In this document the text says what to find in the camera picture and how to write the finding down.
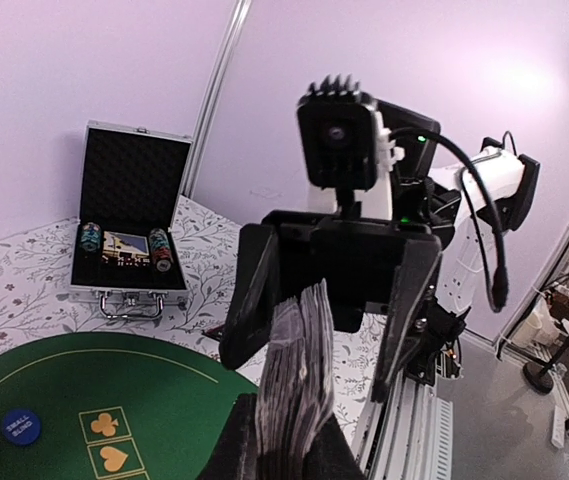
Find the poker chip case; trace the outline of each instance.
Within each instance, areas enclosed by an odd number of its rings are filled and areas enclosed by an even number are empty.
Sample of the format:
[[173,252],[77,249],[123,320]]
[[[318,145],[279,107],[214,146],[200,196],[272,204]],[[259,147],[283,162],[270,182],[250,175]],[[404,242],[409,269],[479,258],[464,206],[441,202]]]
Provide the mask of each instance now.
[[[186,136],[88,123],[70,282],[72,301],[98,302],[102,314],[112,319],[159,318],[165,304],[186,303],[186,282],[171,225],[191,143]],[[103,252],[90,254],[81,246],[82,227],[89,223],[104,232],[102,242],[111,232],[139,239],[153,229],[163,229],[168,233],[172,268],[160,272],[150,260],[148,264],[136,262],[136,266],[105,263]]]

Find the floral pattern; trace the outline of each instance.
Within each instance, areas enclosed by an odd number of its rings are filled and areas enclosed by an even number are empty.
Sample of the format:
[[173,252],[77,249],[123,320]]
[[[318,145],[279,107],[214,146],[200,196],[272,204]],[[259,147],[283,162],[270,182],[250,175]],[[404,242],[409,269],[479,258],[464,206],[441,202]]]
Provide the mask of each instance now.
[[[217,342],[202,330],[224,321],[233,293],[239,226],[185,197],[178,202],[173,238],[189,289],[186,310],[167,307],[159,320],[108,320],[97,304],[69,301],[76,219],[0,242],[0,354],[39,338],[79,331],[117,331],[166,340],[219,360]],[[380,318],[366,316],[356,334],[336,333],[335,414],[348,439],[373,376]],[[265,351],[240,373],[259,384]]]

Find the metal handle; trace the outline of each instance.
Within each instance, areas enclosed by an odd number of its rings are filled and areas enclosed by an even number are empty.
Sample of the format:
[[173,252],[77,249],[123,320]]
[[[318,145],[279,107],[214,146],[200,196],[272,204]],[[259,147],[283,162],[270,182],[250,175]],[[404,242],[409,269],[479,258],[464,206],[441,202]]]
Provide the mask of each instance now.
[[106,311],[106,297],[107,294],[101,293],[100,294],[100,312],[109,320],[155,320],[162,316],[162,312],[164,311],[164,297],[162,295],[155,295],[155,306],[157,311],[153,314],[144,314],[144,313],[118,313],[118,314],[111,314]]

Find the green felt surface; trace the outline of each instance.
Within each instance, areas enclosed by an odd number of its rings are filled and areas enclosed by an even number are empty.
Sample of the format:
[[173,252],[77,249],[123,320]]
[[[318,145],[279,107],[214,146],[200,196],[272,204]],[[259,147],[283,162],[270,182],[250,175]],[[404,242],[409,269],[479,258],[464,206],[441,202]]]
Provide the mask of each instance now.
[[[42,420],[42,435],[17,447],[0,430],[0,480],[195,478],[237,396],[256,390],[219,363],[160,340],[77,333],[29,343],[0,356],[0,426],[8,410],[28,408]],[[114,433],[93,431],[100,414],[110,416],[103,425]]]

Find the case lid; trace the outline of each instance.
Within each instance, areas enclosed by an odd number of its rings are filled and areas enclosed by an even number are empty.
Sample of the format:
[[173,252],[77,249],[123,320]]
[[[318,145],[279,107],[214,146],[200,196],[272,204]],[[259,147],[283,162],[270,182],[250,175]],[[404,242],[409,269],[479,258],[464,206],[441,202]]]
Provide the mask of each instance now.
[[89,122],[80,219],[168,228],[190,137]]

